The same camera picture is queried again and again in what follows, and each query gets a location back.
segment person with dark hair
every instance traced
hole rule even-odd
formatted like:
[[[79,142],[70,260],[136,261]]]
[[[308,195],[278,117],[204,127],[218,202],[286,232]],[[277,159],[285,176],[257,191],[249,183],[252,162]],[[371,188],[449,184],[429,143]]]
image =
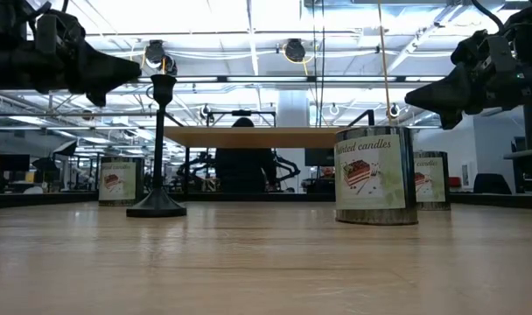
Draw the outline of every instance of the person with dark hair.
[[[233,127],[255,125],[242,117]],[[264,193],[266,179],[270,186],[276,183],[276,163],[271,149],[218,149],[215,172],[224,193]]]

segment cake image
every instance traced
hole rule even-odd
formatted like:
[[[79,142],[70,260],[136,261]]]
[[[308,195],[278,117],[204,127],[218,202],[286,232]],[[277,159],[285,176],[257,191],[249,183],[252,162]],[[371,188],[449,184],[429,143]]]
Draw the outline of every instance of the cake image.
[[[369,179],[371,176],[371,167],[363,160],[355,161],[344,166],[344,180],[349,186],[357,184],[364,179]]]
[[[414,181],[416,182],[416,186],[425,183],[426,182],[425,175],[423,175],[421,172],[416,172],[414,174]]]
[[[105,176],[105,187],[107,187],[107,189],[116,184],[118,184],[118,176],[116,176],[115,174]]]

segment wooden table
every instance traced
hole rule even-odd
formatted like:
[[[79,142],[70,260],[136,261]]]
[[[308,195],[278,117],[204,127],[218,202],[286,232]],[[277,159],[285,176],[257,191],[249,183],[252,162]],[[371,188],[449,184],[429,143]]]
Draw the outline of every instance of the wooden table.
[[[0,209],[0,315],[532,315],[532,210],[453,205],[419,226],[333,203]]]
[[[333,148],[342,128],[165,127],[164,136],[189,148]]]

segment wooden shelf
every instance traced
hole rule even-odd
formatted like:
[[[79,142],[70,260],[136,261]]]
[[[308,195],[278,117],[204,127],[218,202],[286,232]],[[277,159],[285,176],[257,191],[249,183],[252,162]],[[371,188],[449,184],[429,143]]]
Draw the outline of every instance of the wooden shelf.
[[[342,128],[165,127],[164,136],[192,148],[333,148]]]

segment black candle holder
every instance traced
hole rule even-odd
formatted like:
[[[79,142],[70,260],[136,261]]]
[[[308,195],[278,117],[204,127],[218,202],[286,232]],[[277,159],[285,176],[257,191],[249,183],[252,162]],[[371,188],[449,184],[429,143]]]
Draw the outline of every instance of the black candle holder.
[[[186,208],[175,202],[163,188],[161,168],[163,166],[163,133],[165,109],[172,101],[172,89],[177,79],[166,74],[154,74],[153,99],[159,104],[155,136],[155,157],[153,163],[153,189],[142,201],[126,210],[126,216],[135,218],[163,218],[186,215]]]

